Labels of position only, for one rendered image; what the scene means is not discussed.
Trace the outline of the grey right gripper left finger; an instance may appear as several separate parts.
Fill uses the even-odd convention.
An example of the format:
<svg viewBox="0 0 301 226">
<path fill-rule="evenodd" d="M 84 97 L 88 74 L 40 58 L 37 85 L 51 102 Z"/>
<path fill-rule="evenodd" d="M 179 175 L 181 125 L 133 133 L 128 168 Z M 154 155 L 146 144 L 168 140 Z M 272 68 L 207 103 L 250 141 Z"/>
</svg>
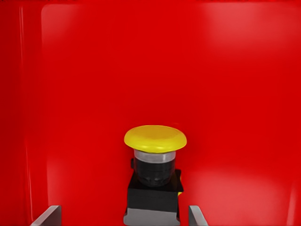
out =
<svg viewBox="0 0 301 226">
<path fill-rule="evenodd" d="M 50 206 L 30 226 L 62 226 L 62 207 Z"/>
</svg>

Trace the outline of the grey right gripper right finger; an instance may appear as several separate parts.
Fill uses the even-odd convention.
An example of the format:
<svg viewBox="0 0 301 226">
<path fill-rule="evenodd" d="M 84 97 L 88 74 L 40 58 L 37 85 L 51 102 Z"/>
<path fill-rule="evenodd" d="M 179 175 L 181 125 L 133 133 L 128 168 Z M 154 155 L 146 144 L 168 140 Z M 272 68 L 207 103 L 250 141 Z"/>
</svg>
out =
<svg viewBox="0 0 301 226">
<path fill-rule="evenodd" d="M 207 220 L 197 205 L 189 206 L 189 226 L 208 226 Z"/>
</svg>

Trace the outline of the red plastic bin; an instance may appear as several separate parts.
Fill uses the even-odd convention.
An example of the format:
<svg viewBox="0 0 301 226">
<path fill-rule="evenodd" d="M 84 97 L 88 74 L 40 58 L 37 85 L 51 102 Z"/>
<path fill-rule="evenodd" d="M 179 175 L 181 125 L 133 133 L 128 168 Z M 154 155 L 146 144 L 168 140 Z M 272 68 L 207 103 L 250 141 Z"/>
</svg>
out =
<svg viewBox="0 0 301 226">
<path fill-rule="evenodd" d="M 181 226 L 301 226 L 301 0 L 0 0 L 0 226 L 123 226 L 151 124 Z"/>
</svg>

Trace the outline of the yellow mushroom push button switch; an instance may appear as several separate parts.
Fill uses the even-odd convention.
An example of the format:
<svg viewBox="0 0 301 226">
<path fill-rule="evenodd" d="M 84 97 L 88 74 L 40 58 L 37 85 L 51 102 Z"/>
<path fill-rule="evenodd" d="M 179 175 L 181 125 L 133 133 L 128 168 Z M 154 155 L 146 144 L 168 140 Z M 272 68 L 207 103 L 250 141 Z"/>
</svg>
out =
<svg viewBox="0 0 301 226">
<path fill-rule="evenodd" d="M 126 226 L 179 226 L 179 195 L 184 189 L 176 152 L 187 138 L 178 129 L 143 125 L 130 129 L 124 142 L 134 151 L 127 188 Z"/>
</svg>

